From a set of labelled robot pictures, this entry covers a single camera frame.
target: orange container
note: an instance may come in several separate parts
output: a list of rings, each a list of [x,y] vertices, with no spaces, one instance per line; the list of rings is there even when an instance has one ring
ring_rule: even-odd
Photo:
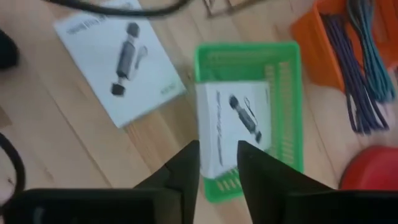
[[[392,5],[398,0],[378,0],[375,5],[373,36],[387,68],[397,65],[398,18]],[[337,58],[329,43],[320,14],[346,15],[346,0],[316,1],[291,29],[294,39],[300,44],[302,60],[312,82],[344,91],[343,77]],[[348,22],[346,31],[353,43],[354,54],[362,65],[362,49],[358,36]]]

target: green plastic basket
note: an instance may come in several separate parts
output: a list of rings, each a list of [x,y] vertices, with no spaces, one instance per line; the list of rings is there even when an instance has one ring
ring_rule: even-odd
[[[195,54],[195,81],[266,80],[270,85],[271,148],[267,152],[303,172],[302,78],[299,46],[276,44],[206,44]],[[210,202],[243,194],[237,169],[204,179]]]

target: black shoe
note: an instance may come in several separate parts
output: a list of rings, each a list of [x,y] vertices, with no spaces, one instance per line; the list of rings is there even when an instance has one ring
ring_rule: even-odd
[[[0,30],[0,70],[16,66],[18,60],[17,45],[7,34]]]

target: white box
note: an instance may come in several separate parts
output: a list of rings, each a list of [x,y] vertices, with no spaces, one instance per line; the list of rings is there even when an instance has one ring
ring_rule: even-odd
[[[141,8],[137,0],[104,5]],[[147,19],[82,12],[54,27],[118,128],[185,92]],[[119,74],[128,79],[119,79]]]
[[[267,82],[196,85],[201,174],[214,179],[237,166],[238,141],[265,151],[271,146]]]

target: cable bundle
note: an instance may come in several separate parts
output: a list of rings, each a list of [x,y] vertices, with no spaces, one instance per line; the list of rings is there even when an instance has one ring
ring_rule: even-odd
[[[391,102],[395,99],[396,92],[371,32],[374,0],[347,0],[346,8],[349,21],[361,42],[364,73],[370,94],[379,103]]]
[[[328,15],[321,15],[321,17],[343,75],[348,116],[353,131],[371,134],[371,131],[388,130],[389,126],[376,104],[373,89],[362,76],[361,67],[355,58],[352,43],[344,28],[343,17]],[[353,114],[351,98],[355,104],[355,114]]]

